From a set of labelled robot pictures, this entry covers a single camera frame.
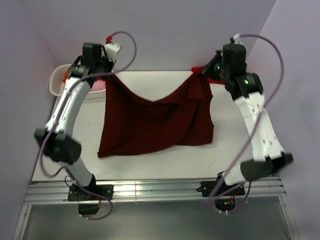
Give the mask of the dark red t-shirt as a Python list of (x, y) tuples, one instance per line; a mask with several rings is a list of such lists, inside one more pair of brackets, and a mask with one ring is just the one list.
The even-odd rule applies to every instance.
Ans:
[(117, 76), (106, 81), (105, 90), (99, 158), (213, 142), (213, 94), (208, 78), (201, 72), (193, 73), (171, 94), (156, 101), (136, 95)]

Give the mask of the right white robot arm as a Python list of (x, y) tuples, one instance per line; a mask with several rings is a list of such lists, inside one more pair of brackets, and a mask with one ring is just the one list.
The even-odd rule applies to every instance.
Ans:
[(206, 77), (223, 82), (240, 110), (252, 146), (252, 159), (222, 173), (223, 178), (216, 183), (216, 189), (222, 195), (229, 194), (235, 184), (277, 174), (294, 161), (293, 155), (285, 152), (276, 136), (264, 106), (265, 93), (259, 76), (247, 72), (246, 53), (244, 45), (229, 43), (217, 50), (203, 67)]

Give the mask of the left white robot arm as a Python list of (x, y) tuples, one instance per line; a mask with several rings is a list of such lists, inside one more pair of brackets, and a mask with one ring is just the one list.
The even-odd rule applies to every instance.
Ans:
[(73, 138), (73, 129), (83, 101), (98, 80), (96, 75), (113, 70), (121, 48), (114, 42), (104, 45), (84, 43), (82, 54), (67, 70), (65, 86), (53, 115), (45, 127), (34, 132), (40, 147), (38, 158), (43, 174), (48, 178), (57, 176), (45, 170), (44, 157), (48, 157), (68, 173), (72, 180), (71, 192), (85, 200), (95, 198), (98, 188), (95, 176), (81, 159), (82, 146)]

